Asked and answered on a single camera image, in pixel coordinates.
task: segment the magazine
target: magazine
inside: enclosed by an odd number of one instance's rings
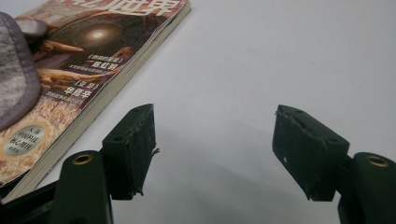
[[[37,187],[190,10],[188,0],[50,0],[16,18],[49,33],[32,47],[40,98],[0,132],[5,202]]]

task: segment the clamp jaw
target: clamp jaw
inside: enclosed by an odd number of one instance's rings
[[[60,179],[14,201],[0,204],[0,223],[113,223],[111,200],[143,194],[155,149],[153,105],[132,109],[98,151],[64,161]]]
[[[277,108],[273,151],[308,200],[330,202],[338,191],[341,223],[395,223],[396,163],[373,153],[352,159],[348,147],[303,110]]]

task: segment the magazine cover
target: magazine cover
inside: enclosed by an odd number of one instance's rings
[[[44,21],[49,33],[32,47],[42,86],[39,101],[0,132],[0,188],[32,168],[186,2],[50,0],[18,17]]]

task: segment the white surface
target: white surface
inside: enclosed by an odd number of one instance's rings
[[[338,196],[307,201],[274,156],[274,114],[300,108],[345,137],[349,155],[395,161],[395,11],[394,1],[193,0],[66,156],[99,149],[129,109],[154,103],[161,153],[145,196],[113,202],[115,223],[339,223]]]

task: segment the gray fabric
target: gray fabric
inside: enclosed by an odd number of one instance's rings
[[[47,32],[47,25],[43,21],[19,20],[16,21],[29,44],[34,43]]]
[[[0,12],[0,131],[21,119],[38,99],[40,82],[18,24]]]

